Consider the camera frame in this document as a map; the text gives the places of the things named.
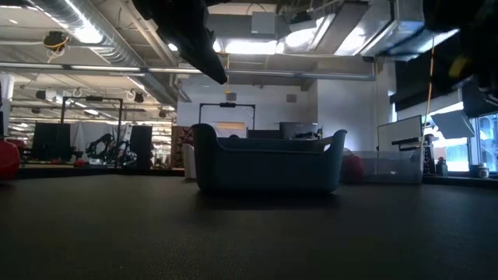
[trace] table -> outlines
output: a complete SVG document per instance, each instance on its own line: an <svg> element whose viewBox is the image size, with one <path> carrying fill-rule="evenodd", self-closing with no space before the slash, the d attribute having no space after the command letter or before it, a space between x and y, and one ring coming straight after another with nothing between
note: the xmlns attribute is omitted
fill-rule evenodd
<svg viewBox="0 0 498 280"><path fill-rule="evenodd" d="M1 279L497 279L498 192L213 197L178 177L0 187Z"/></svg>

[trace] white column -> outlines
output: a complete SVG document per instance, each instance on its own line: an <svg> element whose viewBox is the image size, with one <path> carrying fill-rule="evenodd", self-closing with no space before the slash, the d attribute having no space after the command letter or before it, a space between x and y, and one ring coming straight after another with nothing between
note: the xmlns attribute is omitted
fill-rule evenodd
<svg viewBox="0 0 498 280"><path fill-rule="evenodd" d="M9 130L10 103L14 93L15 81L14 75L0 73L0 84L2 85L2 107L0 107L0 112L3 113L4 135L7 135Z"/></svg>

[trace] air duct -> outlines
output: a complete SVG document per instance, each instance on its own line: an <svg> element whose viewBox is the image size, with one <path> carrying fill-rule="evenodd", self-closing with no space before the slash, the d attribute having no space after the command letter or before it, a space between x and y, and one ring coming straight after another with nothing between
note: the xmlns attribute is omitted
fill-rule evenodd
<svg viewBox="0 0 498 280"><path fill-rule="evenodd" d="M112 47L93 47L91 50L113 66L146 66L146 63L126 43L125 39L106 20L89 0L29 0L73 37L84 44L104 44ZM151 89L157 101L165 104L177 102L175 89L165 87L151 74L130 77Z"/></svg>

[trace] ceiling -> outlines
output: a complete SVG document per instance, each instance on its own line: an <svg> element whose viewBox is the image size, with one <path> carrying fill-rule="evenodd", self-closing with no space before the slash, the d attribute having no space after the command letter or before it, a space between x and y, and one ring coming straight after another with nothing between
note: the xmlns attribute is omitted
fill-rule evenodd
<svg viewBox="0 0 498 280"><path fill-rule="evenodd" d="M117 0L90 0L99 10L102 16L116 29L124 38L133 51L148 66L169 66L165 65L164 60L157 54L151 44L139 32L139 29L132 22L132 18L120 7ZM296 6L298 1L233 1L229 4L217 5L211 7L213 15L231 14L239 16L251 16L251 12L265 9L275 11L282 9L286 5ZM307 6L310 1L300 1L301 6ZM140 19L135 9L132 9L134 17L140 23ZM30 45L5 45L0 44L0 61L12 62L33 62L33 63L50 63L68 64L68 65L108 65L101 57L92 52L89 48L84 47L67 47L63 55L51 58L52 53L40 43L49 31L63 31L53 19L43 12L33 9L6 9L0 8L0 41L25 41L33 42ZM78 41L72 38L71 44L77 44ZM178 62L182 62L177 52L173 56ZM224 65L230 60L230 68L247 69L247 70L279 70L279 71L296 71L296 72L345 72L345 73L364 73L365 67L361 59L347 60L347 58L310 58L295 55L249 55L249 54L231 54L227 57L225 54L220 55L220 60ZM169 111L166 119L159 118L159 108L161 104L148 94L144 95L144 103L134 103L131 99L131 90L142 91L132 80L123 75L103 75L103 74L82 74L82 73L50 73L34 70L12 70L9 69L16 77L15 93L12 101L14 106L11 117L15 117L14 122L29 123L33 122L29 118L40 118L53 120L59 119L61 115L60 104L47 100L37 100L34 96L37 90L56 89L61 95L72 96L78 89L77 94L82 96L104 96L112 98L123 98L126 110L140 110L139 112L125 112L123 118L127 121L156 121L161 128L170 129L171 124L176 121L174 111ZM154 74L158 81L169 81L169 74ZM232 84L247 85L279 85L279 86L301 86L303 89L311 84L309 79L288 79L261 77L249 75L233 75L230 77ZM98 118L88 117L82 110L69 110L66 117L70 119L82 119L93 121L114 121L118 117L116 105L111 104L87 104L81 100L89 109L100 108L106 109L105 115ZM39 106L42 109L41 114L32 114L31 107Z"/></svg>

